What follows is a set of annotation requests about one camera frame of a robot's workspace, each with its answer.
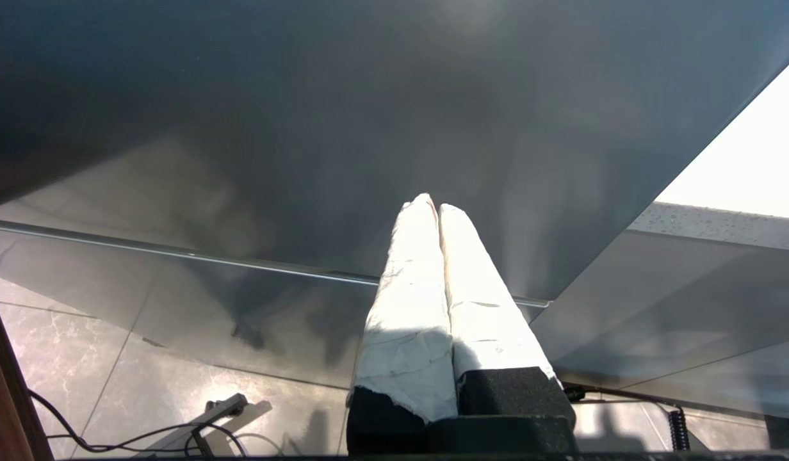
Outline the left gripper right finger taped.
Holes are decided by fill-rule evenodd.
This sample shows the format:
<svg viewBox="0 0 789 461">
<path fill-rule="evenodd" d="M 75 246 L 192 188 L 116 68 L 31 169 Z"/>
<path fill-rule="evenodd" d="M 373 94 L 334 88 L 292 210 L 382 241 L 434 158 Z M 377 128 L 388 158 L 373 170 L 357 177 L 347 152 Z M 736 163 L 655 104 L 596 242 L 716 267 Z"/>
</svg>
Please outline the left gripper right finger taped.
<svg viewBox="0 0 789 461">
<path fill-rule="evenodd" d="M 434 453 L 576 452 L 576 415 L 553 366 L 461 208 L 439 232 L 458 415 L 432 423 Z"/>
</svg>

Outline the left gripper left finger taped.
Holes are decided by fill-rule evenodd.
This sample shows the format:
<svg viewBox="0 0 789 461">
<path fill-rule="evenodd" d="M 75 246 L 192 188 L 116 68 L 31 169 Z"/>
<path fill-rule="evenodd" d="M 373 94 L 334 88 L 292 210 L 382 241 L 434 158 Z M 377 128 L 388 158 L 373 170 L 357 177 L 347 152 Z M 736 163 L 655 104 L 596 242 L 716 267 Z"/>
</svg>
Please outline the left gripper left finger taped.
<svg viewBox="0 0 789 461">
<path fill-rule="evenodd" d="M 458 417 L 439 218 L 427 193 L 391 231 L 348 396 L 350 455 L 424 453 L 427 429 Z"/>
</svg>

